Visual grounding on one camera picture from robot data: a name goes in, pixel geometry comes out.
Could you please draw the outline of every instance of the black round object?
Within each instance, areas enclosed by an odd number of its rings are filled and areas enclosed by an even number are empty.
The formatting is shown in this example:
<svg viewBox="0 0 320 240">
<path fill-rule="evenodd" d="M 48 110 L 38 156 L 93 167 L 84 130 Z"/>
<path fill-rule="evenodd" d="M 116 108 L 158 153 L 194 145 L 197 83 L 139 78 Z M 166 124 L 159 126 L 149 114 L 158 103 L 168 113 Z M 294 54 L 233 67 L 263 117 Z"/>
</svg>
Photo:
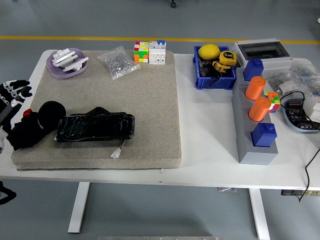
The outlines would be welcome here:
<svg viewBox="0 0 320 240">
<path fill-rule="evenodd" d="M 38 111 L 38 120 L 46 133 L 56 130 L 59 121 L 66 115 L 65 107 L 57 101 L 45 102 Z"/>
</svg>

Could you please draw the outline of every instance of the rubik's cube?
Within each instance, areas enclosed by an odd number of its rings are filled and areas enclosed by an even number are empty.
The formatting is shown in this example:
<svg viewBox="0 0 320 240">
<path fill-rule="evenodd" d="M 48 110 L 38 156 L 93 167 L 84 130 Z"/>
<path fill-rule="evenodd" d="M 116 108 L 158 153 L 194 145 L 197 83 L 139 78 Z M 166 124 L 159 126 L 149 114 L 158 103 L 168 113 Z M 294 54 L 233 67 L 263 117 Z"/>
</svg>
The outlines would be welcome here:
<svg viewBox="0 0 320 240">
<path fill-rule="evenodd" d="M 271 107 L 269 108 L 269 113 L 275 113 L 276 110 L 280 106 L 280 100 L 279 100 L 279 95 L 277 92 L 274 91 L 265 91 L 264 96 L 270 100 L 271 102 Z"/>
<path fill-rule="evenodd" d="M 134 44 L 134 61 L 139 63 L 149 62 L 149 42 L 136 41 Z"/>
</svg>

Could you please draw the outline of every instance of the black cable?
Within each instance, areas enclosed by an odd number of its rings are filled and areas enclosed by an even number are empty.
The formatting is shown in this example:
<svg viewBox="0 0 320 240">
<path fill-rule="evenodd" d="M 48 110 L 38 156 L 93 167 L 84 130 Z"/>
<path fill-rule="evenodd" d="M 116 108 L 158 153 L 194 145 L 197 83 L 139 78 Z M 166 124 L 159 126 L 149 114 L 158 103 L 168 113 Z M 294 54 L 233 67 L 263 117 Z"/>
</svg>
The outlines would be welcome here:
<svg viewBox="0 0 320 240">
<path fill-rule="evenodd" d="M 290 92 L 290 93 L 284 95 L 283 97 L 281 97 L 280 100 L 279 100 L 281 107 L 283 107 L 284 109 L 287 109 L 287 107 L 285 107 L 285 106 L 282 105 L 281 100 L 284 99 L 285 97 L 288 97 L 288 96 L 291 95 L 291 94 L 294 94 L 294 93 L 301 93 L 301 94 L 302 94 L 303 100 L 302 100 L 302 103 L 301 103 L 301 107 L 303 108 L 303 106 L 304 106 L 304 101 L 305 101 L 306 98 L 305 98 L 305 94 L 304 94 L 302 91 L 293 91 L 293 92 Z"/>
<path fill-rule="evenodd" d="M 307 170 L 307 167 L 312 163 L 312 161 L 315 159 L 315 157 L 317 156 L 317 154 L 320 152 L 320 148 L 318 149 L 318 151 L 316 151 L 315 155 L 313 156 L 313 158 L 310 160 L 310 162 L 305 166 L 304 170 L 305 170 L 305 173 L 306 173 L 306 177 L 308 179 L 308 182 L 307 182 L 307 185 L 306 185 L 306 188 L 304 190 L 304 192 L 302 193 L 301 197 L 299 197 L 299 203 L 301 202 L 301 199 L 303 198 L 303 196 L 305 195 L 305 193 L 308 191 L 308 188 L 309 188 L 309 185 L 310 185 L 310 178 L 309 178 L 309 173 L 308 173 L 308 170 Z"/>
<path fill-rule="evenodd" d="M 212 64 L 209 64 L 209 70 L 210 70 L 210 72 L 211 72 L 211 74 L 215 74 L 215 76 L 212 76 L 211 77 L 211 79 L 212 79 L 212 81 L 211 82 L 209 82 L 209 86 L 211 87 L 213 84 L 215 84 L 216 82 L 218 82 L 219 81 L 219 79 L 220 79 L 220 72 L 218 72 L 217 70 L 216 70 L 216 63 L 217 62 L 214 62 L 214 64 L 212 65 Z"/>
<path fill-rule="evenodd" d="M 304 94 L 302 91 L 293 91 L 293 92 L 290 92 L 290 93 L 284 95 L 284 96 L 279 100 L 279 101 L 280 101 L 280 105 L 281 105 L 284 109 L 288 109 L 287 107 L 285 107 L 285 106 L 283 106 L 283 105 L 281 104 L 281 100 L 284 99 L 285 97 L 293 94 L 293 93 L 301 93 L 301 94 L 302 94 L 303 100 L 302 100 L 302 103 L 301 103 L 301 107 L 300 107 L 300 108 L 303 110 L 303 109 L 304 109 L 304 102 L 305 102 L 305 99 L 306 99 L 306 98 L 305 98 L 305 94 Z M 313 126 L 315 129 L 320 130 L 318 127 L 315 126 L 315 123 L 310 119 L 309 116 L 307 116 L 305 113 L 304 113 L 303 116 L 306 117 L 306 118 L 311 122 L 312 126 Z M 298 197 L 299 203 L 301 202 L 301 199 L 303 198 L 303 196 L 304 196 L 304 195 L 306 194 L 306 192 L 308 191 L 309 185 L 310 185 L 310 177 L 309 177 L 309 173 L 308 173 L 307 168 L 308 168 L 308 166 L 312 163 L 312 161 L 315 159 L 315 157 L 318 155 L 319 152 L 320 152 L 320 148 L 318 149 L 318 151 L 316 151 L 316 153 L 315 153 L 315 155 L 313 156 L 313 158 L 310 160 L 310 162 L 309 162 L 309 163 L 305 166 L 305 168 L 304 168 L 305 173 L 306 173 L 306 177 L 307 177 L 307 185 L 306 185 L 306 188 L 305 188 L 304 192 L 302 193 L 301 197 Z"/>
</svg>

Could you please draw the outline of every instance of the tape measure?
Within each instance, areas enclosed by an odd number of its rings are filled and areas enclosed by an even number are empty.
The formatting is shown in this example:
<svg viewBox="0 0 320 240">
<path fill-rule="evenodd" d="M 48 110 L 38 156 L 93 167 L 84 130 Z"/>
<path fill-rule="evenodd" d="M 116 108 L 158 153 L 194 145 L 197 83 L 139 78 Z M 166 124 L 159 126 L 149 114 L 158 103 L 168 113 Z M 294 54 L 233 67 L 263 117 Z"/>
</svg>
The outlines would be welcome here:
<svg viewBox="0 0 320 240">
<path fill-rule="evenodd" d="M 219 61 L 212 62 L 213 67 L 220 73 L 226 73 L 231 66 L 237 64 L 237 55 L 233 51 L 222 51 Z"/>
</svg>

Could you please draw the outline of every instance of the white electrical box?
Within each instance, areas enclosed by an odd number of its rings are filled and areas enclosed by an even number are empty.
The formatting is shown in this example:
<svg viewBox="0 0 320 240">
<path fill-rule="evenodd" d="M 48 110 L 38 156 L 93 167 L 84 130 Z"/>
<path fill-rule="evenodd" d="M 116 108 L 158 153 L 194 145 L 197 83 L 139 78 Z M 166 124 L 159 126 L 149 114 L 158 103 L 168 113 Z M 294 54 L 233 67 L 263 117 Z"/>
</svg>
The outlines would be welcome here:
<svg viewBox="0 0 320 240">
<path fill-rule="evenodd" d="M 250 59 L 261 59 L 265 79 L 287 72 L 293 60 L 278 38 L 236 41 L 232 50 L 242 68 Z"/>
</svg>

